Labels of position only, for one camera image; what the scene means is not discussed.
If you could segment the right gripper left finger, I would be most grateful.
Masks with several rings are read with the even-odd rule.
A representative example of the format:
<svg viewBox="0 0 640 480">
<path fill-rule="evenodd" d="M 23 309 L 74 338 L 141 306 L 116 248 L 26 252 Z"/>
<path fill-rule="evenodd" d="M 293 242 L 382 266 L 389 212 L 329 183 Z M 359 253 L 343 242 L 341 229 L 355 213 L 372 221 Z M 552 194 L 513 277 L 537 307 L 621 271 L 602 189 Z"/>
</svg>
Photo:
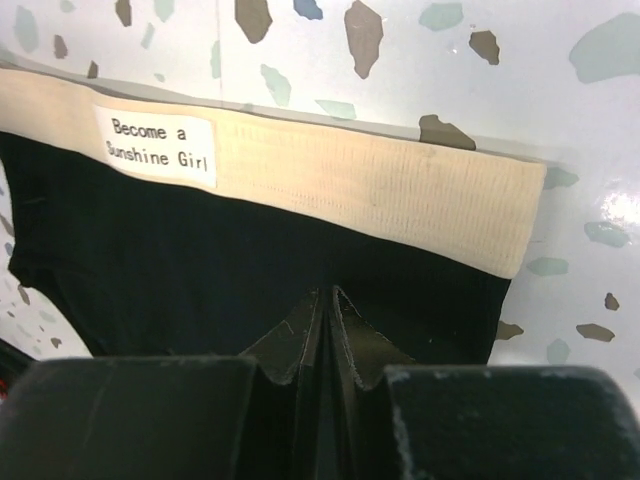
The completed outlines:
<svg viewBox="0 0 640 480">
<path fill-rule="evenodd" d="M 38 362 L 1 407 L 5 479 L 311 479 L 316 292 L 241 354 Z"/>
</svg>

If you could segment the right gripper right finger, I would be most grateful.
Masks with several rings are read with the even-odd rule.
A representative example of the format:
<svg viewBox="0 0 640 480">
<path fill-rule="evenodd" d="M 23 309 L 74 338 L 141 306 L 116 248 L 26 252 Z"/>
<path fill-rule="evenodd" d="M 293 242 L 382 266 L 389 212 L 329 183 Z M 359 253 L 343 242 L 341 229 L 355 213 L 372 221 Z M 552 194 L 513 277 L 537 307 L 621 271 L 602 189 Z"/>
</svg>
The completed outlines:
<svg viewBox="0 0 640 480">
<path fill-rule="evenodd" d="M 635 479 L 639 424 L 604 372 L 424 366 L 331 296 L 343 479 Z"/>
</svg>

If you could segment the black underwear beige waistband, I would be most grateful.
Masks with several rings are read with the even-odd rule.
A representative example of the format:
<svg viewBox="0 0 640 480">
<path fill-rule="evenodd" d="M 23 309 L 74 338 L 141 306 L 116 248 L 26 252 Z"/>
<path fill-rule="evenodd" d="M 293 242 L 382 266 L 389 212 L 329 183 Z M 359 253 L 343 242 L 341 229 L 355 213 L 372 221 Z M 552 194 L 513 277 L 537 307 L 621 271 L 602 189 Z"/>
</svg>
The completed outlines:
<svg viewBox="0 0 640 480">
<path fill-rule="evenodd" d="M 412 360 L 484 364 L 546 169 L 1 74 L 11 272 L 94 355 L 238 354 L 315 289 Z"/>
</svg>

